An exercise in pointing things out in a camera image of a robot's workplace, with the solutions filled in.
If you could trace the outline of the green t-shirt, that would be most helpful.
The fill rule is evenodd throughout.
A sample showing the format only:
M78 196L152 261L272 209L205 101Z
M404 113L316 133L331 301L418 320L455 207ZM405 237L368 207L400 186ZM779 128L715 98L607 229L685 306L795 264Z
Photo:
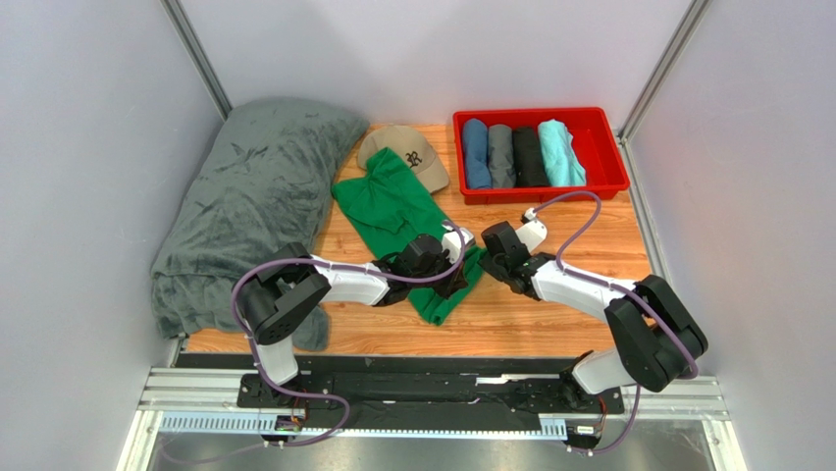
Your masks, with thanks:
M332 196L377 257L402 250L421 234L442 238L446 232L443 221L447 215L408 165L388 148L367 161L365 176L335 183ZM450 298L430 288L415 289L408 295L424 321L436 326L444 323L483 276L479 261L486 253L479 246L467 250L463 271L468 286Z

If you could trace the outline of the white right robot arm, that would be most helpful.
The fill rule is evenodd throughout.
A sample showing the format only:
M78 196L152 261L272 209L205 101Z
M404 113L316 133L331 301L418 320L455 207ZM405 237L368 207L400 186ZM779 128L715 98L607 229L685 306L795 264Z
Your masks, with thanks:
M659 393L675 379L694 377L692 365L708 341L667 280L648 275L629 281L579 269L536 250L547 233L538 220L518 229L497 223L482 233L487 253L480 264L514 293L566 305L607 324L613 348L585 353L563 373L572 393L631 385Z

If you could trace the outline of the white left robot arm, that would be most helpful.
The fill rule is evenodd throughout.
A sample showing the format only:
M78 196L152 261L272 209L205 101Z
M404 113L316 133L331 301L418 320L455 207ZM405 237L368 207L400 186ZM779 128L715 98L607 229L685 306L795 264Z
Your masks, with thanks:
M450 297L468 286L465 256L474 245L469 231L449 227L440 238L420 234L403 249L365 264L326 260L297 242L286 245L275 259L242 275L231 293L232 314L262 381L283 393L297 376L292 337L320 304L384 307L418 288Z

